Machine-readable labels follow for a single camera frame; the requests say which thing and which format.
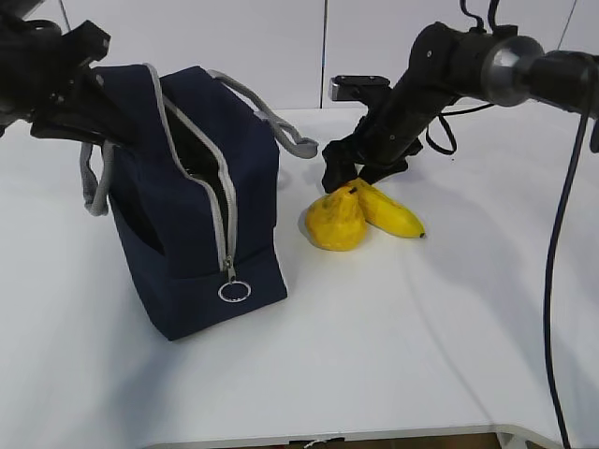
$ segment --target metal ring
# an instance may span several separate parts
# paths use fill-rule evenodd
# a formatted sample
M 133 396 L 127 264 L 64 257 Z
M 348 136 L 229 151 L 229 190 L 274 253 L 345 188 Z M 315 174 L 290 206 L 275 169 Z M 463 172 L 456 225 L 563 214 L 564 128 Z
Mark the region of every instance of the metal ring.
M 225 295 L 223 295 L 223 291 L 225 290 L 226 287 L 229 287 L 230 285 L 243 285 L 247 289 L 247 293 L 245 294 L 244 297 L 225 297 Z M 245 299 L 250 297 L 250 295 L 252 295 L 252 287 L 249 283 L 243 282 L 243 281 L 226 282 L 223 285 L 221 285 L 221 288 L 218 289 L 218 296 L 221 299 L 223 299 L 224 302 L 230 302 L 230 303 L 243 302 Z

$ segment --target gray zipper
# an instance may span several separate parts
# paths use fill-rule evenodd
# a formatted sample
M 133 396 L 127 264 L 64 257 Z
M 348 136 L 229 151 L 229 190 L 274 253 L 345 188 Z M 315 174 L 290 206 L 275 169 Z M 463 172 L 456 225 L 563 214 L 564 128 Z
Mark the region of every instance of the gray zipper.
M 185 116 L 185 114 L 183 114 L 176 106 L 174 106 L 167 98 L 163 96 L 162 88 L 160 87 L 160 79 L 158 78 L 156 70 L 151 65 L 146 66 L 149 68 L 152 74 L 153 87 L 156 96 L 158 112 L 160 114 L 160 120 L 167 135 L 168 147 L 170 148 L 172 159 L 175 162 L 177 168 L 189 181 L 193 181 L 201 185 L 208 193 L 208 198 L 210 200 L 212 210 L 212 219 L 214 222 L 214 237 L 216 240 L 219 267 L 221 271 L 227 272 L 229 282 L 235 282 L 236 273 L 233 262 L 235 260 L 235 252 L 237 248 L 237 196 L 235 193 L 235 187 L 233 186 L 233 180 L 230 178 L 228 173 L 228 167 L 226 164 L 225 157 L 216 147 L 216 145 L 214 145 L 214 143 L 210 140 L 210 138 L 208 138 L 208 136 L 206 136 L 199 128 L 197 128 L 197 126 L 193 124 L 193 122 L 189 120 L 187 116 Z M 218 177 L 223 185 L 223 190 L 225 191 L 226 206 L 228 210 L 228 236 L 225 235 L 225 224 L 223 222 L 223 217 L 220 212 L 216 193 L 207 182 L 198 177 L 194 177 L 193 174 L 188 173 L 187 170 L 185 170 L 185 167 L 183 167 L 183 165 L 181 164 L 179 157 L 177 156 L 175 144 L 173 142 L 172 135 L 170 134 L 170 128 L 168 126 L 165 105 L 167 105 L 168 109 L 171 112 L 173 112 L 177 116 L 177 118 L 181 120 L 181 122 L 210 149 L 211 153 L 218 162 Z
M 233 267 L 233 261 L 235 260 L 235 252 L 237 249 L 237 194 L 235 192 L 235 186 L 233 185 L 233 180 L 231 179 L 228 172 L 228 165 L 226 164 L 226 159 L 223 156 L 222 152 L 218 149 L 214 142 L 204 134 L 204 132 L 199 129 L 189 117 L 187 117 L 179 108 L 172 104 L 172 102 L 164 97 L 164 102 L 167 108 L 175 114 L 175 116 L 210 150 L 216 161 L 218 162 L 218 179 L 223 185 L 223 190 L 225 191 L 226 198 L 226 208 L 228 210 L 228 235 L 225 239 L 225 230 L 223 226 L 223 217 L 221 217 L 220 212 L 218 212 L 218 216 L 220 219 L 220 225 L 223 229 L 222 236 L 223 240 L 220 244 L 225 247 L 228 242 L 228 246 L 226 247 L 226 255 L 223 258 L 224 269 L 228 272 L 229 281 L 235 281 L 235 269 Z

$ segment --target banana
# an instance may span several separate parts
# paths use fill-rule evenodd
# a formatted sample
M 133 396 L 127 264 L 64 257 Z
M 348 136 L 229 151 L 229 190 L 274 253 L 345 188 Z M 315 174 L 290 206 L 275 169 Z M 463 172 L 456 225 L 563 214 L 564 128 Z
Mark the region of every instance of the banana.
M 306 214 L 306 228 L 319 248 L 330 251 L 356 248 L 368 229 L 357 189 L 344 186 L 315 201 Z
M 359 204 L 371 225 L 397 237 L 415 239 L 426 236 L 422 223 L 405 206 L 360 178 L 350 181 L 349 185 L 358 189 Z

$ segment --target bag handle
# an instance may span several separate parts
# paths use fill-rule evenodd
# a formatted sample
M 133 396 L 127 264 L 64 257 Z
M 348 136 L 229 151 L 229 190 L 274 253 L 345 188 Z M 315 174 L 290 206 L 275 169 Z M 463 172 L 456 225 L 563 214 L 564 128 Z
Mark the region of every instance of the bag handle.
M 91 143 L 82 143 L 79 158 L 81 184 L 83 187 L 83 200 L 85 208 L 94 217 L 108 215 L 109 213 L 109 189 L 112 180 L 112 168 L 114 167 L 114 143 L 107 140 L 102 145 L 102 161 L 104 168 L 98 182 L 92 167 L 90 159 L 94 151 L 94 145 Z
M 275 114 L 269 108 L 269 105 L 249 87 L 222 72 L 216 70 L 207 70 L 207 72 L 215 80 L 221 81 L 226 87 L 245 96 L 254 103 L 258 109 L 256 116 L 269 123 L 275 138 L 288 152 L 301 159 L 312 159 L 318 155 L 318 142 L 311 138 L 303 137 L 291 123 Z M 289 140 L 285 132 L 293 138 L 293 142 Z

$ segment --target white wall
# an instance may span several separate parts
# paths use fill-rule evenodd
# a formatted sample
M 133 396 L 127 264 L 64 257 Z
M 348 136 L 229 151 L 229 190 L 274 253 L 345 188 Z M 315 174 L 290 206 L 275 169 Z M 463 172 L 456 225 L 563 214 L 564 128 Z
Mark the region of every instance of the white wall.
M 599 5 L 598 0 L 588 0 Z M 469 9 L 487 18 L 489 0 L 469 0 Z M 497 22 L 514 23 L 546 50 L 556 49 L 574 0 L 503 0 Z M 325 93 L 330 78 L 382 75 L 395 82 L 407 68 L 416 36 L 436 21 L 466 31 L 459 0 L 329 0 Z M 339 107 L 326 95 L 325 107 Z
M 324 0 L 66 0 L 112 36 L 103 65 L 227 72 L 274 108 L 320 103 Z
M 577 0 L 562 50 L 599 54 L 599 1 Z

